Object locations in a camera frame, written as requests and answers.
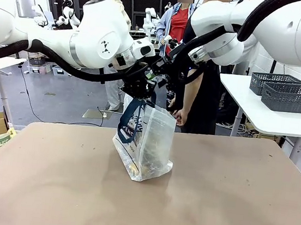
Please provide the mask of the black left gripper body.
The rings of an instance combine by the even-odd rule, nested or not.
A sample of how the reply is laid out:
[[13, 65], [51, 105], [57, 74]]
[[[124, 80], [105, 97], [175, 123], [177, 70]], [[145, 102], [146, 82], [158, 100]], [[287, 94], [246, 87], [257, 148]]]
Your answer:
[[145, 62], [135, 63], [127, 72], [126, 77], [123, 78], [123, 86], [120, 90], [148, 93], [149, 86], [145, 72], [148, 70], [148, 64]]

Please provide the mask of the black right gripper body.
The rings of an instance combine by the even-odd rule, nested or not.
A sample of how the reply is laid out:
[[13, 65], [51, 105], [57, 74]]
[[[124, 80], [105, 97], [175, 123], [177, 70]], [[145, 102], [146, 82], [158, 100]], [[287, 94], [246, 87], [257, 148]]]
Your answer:
[[160, 66], [160, 73], [164, 75], [159, 81], [158, 87], [175, 86], [176, 84], [189, 84], [199, 77], [200, 65], [194, 63], [189, 55], [185, 58], [178, 58], [181, 50], [171, 50], [167, 57], [164, 57]]

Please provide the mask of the person's right hand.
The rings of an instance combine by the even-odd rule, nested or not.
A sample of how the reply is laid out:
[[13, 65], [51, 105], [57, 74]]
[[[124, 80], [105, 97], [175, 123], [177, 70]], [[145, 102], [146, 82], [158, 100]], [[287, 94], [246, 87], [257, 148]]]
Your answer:
[[180, 110], [176, 110], [172, 113], [173, 117], [176, 120], [176, 125], [177, 126], [184, 126], [186, 121], [187, 121], [187, 117], [188, 117], [188, 111], [185, 109], [180, 109]]

